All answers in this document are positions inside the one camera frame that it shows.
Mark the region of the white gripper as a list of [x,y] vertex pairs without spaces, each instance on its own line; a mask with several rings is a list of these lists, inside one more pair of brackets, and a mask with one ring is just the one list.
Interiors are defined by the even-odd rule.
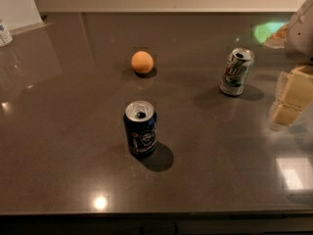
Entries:
[[[305,0],[289,21],[286,55],[296,63],[313,64],[313,0]],[[289,127],[313,101],[313,66],[300,65],[278,77],[270,127]]]

